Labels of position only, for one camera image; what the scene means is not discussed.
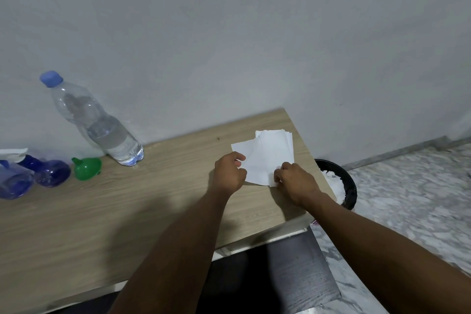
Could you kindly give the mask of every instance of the marble floor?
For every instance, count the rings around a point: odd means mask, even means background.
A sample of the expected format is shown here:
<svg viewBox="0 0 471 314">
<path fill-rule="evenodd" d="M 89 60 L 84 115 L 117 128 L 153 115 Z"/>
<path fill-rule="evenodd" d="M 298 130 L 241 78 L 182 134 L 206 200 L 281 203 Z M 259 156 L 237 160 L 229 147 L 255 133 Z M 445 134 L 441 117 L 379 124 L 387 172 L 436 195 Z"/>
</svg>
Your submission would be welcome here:
<svg viewBox="0 0 471 314">
<path fill-rule="evenodd" d="M 349 173 L 358 190 L 355 212 L 471 274 L 471 144 L 445 151 L 427 148 Z M 386 313 L 322 228 L 312 230 L 342 299 L 303 313 Z"/>
</svg>

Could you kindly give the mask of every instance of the wood grain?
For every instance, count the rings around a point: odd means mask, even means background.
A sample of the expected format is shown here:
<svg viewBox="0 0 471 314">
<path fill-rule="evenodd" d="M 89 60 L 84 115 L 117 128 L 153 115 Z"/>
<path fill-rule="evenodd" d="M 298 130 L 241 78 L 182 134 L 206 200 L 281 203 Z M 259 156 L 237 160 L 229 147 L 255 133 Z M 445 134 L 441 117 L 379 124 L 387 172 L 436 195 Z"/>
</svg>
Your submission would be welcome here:
<svg viewBox="0 0 471 314">
<path fill-rule="evenodd" d="M 334 198 L 283 109 L 146 146 L 132 168 L 104 157 L 102 173 L 89 181 L 34 186 L 1 202 L 0 313 L 126 280 L 158 235 L 206 191 L 214 162 L 264 129 L 292 132 L 295 161 Z M 244 185 L 227 204 L 217 247 L 303 214 L 279 195 Z"/>
</svg>

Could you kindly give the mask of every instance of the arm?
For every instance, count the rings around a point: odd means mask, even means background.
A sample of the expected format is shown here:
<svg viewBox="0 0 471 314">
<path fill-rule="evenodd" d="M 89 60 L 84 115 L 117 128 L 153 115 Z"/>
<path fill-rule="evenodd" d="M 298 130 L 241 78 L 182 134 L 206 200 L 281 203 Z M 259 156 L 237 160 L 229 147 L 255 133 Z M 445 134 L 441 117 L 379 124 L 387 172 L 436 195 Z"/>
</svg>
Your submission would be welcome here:
<svg viewBox="0 0 471 314">
<path fill-rule="evenodd" d="M 211 264 L 222 214 L 240 189 L 245 156 L 227 154 L 215 163 L 208 192 L 170 225 L 131 276 L 109 314 L 194 313 Z"/>
<path fill-rule="evenodd" d="M 390 313 L 471 313 L 471 278 L 406 237 L 346 210 L 297 164 L 275 171 L 279 189 L 319 222 Z"/>
</svg>

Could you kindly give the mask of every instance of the hand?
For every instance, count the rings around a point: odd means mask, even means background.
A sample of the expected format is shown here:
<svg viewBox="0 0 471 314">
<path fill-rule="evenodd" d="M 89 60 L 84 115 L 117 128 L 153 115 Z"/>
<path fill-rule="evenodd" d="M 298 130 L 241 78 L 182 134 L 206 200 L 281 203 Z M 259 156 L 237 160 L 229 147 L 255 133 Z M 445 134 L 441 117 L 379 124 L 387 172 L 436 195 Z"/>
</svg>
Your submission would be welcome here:
<svg viewBox="0 0 471 314">
<path fill-rule="evenodd" d="M 233 151 L 216 161 L 214 163 L 214 178 L 210 188 L 229 196 L 239 190 L 247 176 L 247 170 L 237 168 L 242 165 L 240 160 L 245 160 L 245 156 Z"/>
<path fill-rule="evenodd" d="M 314 177 L 296 163 L 284 162 L 274 176 L 278 189 L 297 206 L 303 207 L 306 198 L 321 192 Z"/>
</svg>

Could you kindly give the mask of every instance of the plastic water bottle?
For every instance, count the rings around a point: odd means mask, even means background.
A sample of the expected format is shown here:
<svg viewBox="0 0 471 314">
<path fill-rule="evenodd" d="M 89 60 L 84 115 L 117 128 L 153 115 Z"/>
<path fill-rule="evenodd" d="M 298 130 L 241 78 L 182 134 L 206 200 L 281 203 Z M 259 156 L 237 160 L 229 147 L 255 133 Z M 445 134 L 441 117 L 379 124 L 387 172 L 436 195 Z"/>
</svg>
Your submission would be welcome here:
<svg viewBox="0 0 471 314">
<path fill-rule="evenodd" d="M 39 79 L 51 89 L 59 113 L 85 129 L 90 139 L 118 163 L 132 166 L 143 159 L 142 145 L 85 87 L 65 82 L 56 71 L 45 72 Z"/>
<path fill-rule="evenodd" d="M 28 148 L 0 149 L 0 159 L 7 160 L 10 165 L 16 163 L 23 168 L 31 170 L 34 172 L 34 181 L 47 188 L 61 185 L 70 176 L 70 166 L 65 162 L 61 160 L 41 161 L 28 155 L 27 151 Z"/>
<path fill-rule="evenodd" d="M 26 194 L 33 185 L 32 174 L 20 167 L 10 167 L 0 160 L 0 198 L 14 200 Z"/>
</svg>

